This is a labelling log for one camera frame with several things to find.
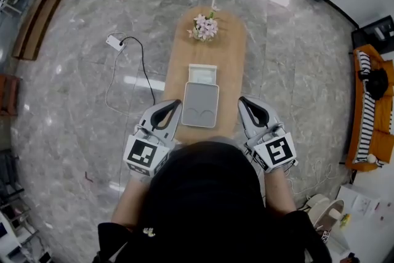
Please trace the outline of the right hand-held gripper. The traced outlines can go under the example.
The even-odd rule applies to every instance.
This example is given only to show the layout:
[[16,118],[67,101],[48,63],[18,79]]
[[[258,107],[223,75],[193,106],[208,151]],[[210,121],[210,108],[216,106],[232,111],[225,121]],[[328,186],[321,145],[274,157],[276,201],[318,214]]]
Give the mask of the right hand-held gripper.
[[[252,160],[258,163],[264,173],[276,169],[291,168],[297,164],[297,154],[290,132],[286,132],[276,111],[267,103],[252,97],[240,97],[238,110],[247,137],[245,147]],[[260,132],[261,127],[268,127]]]

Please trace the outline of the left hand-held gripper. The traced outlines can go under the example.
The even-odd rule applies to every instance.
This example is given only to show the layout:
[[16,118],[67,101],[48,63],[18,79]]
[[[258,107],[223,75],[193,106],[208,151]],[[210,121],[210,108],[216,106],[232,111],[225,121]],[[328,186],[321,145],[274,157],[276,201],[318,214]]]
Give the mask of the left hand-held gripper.
[[164,166],[181,114],[179,99],[162,101],[144,112],[124,151],[123,161],[131,174],[154,177]]

